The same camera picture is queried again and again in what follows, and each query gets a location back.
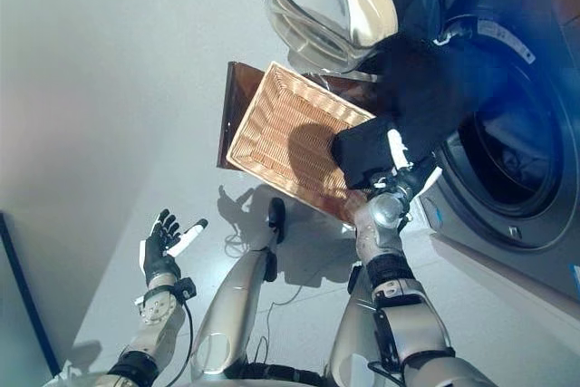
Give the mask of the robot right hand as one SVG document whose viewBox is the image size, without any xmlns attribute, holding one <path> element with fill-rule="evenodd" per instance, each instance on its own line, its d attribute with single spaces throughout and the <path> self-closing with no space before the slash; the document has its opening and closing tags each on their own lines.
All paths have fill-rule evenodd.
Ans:
<svg viewBox="0 0 580 387">
<path fill-rule="evenodd" d="M 407 159 L 407 146 L 400 133 L 390 129 L 386 133 L 392 168 L 372 175 L 369 198 L 383 193 L 400 192 L 407 202 L 428 190 L 442 174 L 435 152 L 430 152 L 420 160 Z"/>
</svg>

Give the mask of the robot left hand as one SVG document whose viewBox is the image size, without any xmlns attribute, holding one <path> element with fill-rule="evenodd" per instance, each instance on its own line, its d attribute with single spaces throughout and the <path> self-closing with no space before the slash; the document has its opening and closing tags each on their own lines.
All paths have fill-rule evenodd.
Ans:
<svg viewBox="0 0 580 387">
<path fill-rule="evenodd" d="M 183 233 L 179 222 L 167 208 L 161 210 L 154 220 L 149 235 L 139 245 L 140 270 L 150 286 L 155 278 L 169 276 L 174 282 L 181 279 L 181 270 L 176 258 L 192 244 L 207 228 L 208 221 L 199 219 Z"/>
</svg>

